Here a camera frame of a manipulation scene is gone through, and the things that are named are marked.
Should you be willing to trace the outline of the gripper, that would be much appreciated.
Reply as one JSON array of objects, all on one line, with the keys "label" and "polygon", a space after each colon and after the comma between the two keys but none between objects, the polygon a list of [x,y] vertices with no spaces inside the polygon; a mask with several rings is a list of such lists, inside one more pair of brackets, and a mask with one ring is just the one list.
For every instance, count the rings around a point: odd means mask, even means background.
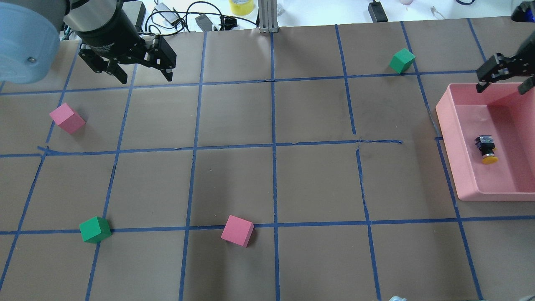
[{"label": "gripper", "polygon": [[159,34],[141,38],[124,12],[122,0],[69,0],[67,7],[64,22],[82,40],[78,55],[93,72],[109,74],[126,84],[127,74],[118,61],[103,57],[145,53],[142,64],[172,81],[175,51]]},{"label": "gripper", "polygon": [[520,44],[513,57],[495,53],[476,70],[476,92],[483,93],[491,83],[512,77],[527,77],[517,87],[520,95],[535,87],[535,32]]}]

